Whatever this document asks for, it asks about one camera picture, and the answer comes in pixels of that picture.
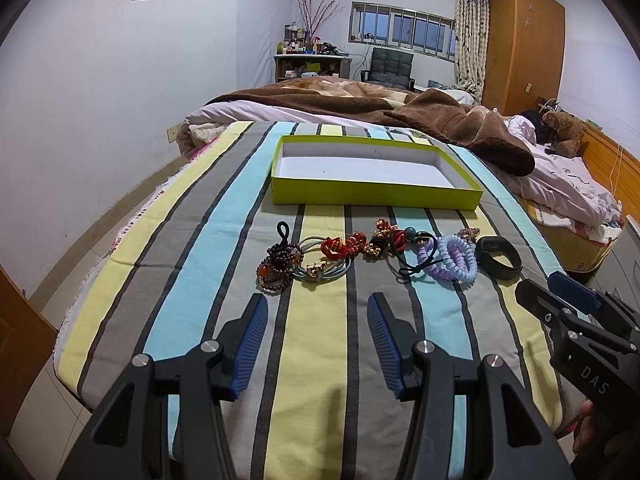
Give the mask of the person's right hand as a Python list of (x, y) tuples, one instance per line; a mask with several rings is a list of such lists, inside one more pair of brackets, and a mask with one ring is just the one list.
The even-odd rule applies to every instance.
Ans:
[(579, 455), (590, 445), (596, 432), (596, 407), (591, 401), (586, 401), (578, 413), (578, 423), (574, 430), (573, 453)]

